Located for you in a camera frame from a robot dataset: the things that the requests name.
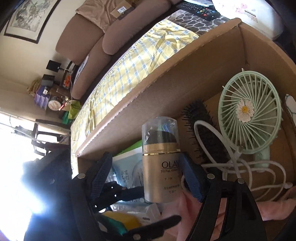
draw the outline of framed painting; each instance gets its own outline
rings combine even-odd
[[[4,36],[37,44],[51,14],[61,0],[26,0],[8,21]]]

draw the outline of silver screw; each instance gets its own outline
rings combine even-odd
[[[237,180],[237,182],[238,182],[239,184],[244,184],[244,179],[239,178],[239,179]]]
[[[83,179],[83,178],[85,178],[85,174],[84,173],[79,173],[77,175],[77,177],[78,177],[78,179]]]
[[[139,240],[141,240],[141,235],[140,235],[140,234],[134,234],[134,235],[133,235],[133,239],[134,239],[135,241],[139,241]]]
[[[213,180],[213,179],[215,179],[215,175],[212,174],[212,173],[209,173],[209,174],[207,175],[207,178]]]

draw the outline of gold cosmetic bottle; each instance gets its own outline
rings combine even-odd
[[[145,199],[155,203],[176,200],[181,192],[177,121],[157,117],[142,126]]]

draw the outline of beige wall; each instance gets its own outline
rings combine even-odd
[[[47,22],[38,44],[0,34],[0,75],[27,86],[43,74],[48,61],[56,60],[66,67],[69,60],[55,52],[56,44],[75,10],[85,0],[61,0]]]
[[[56,53],[55,46],[75,10],[85,0],[61,0],[47,22],[38,44],[4,36],[0,33],[0,110],[28,119],[57,121],[57,113],[35,106],[34,98],[26,93],[31,82],[43,74],[57,73],[46,70],[49,60],[66,67],[69,60]]]

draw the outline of yellow plaid tablecloth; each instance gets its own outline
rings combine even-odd
[[[97,124],[137,84],[198,35],[167,19],[154,25],[109,70],[94,89],[71,127],[73,175],[78,174],[75,152]]]

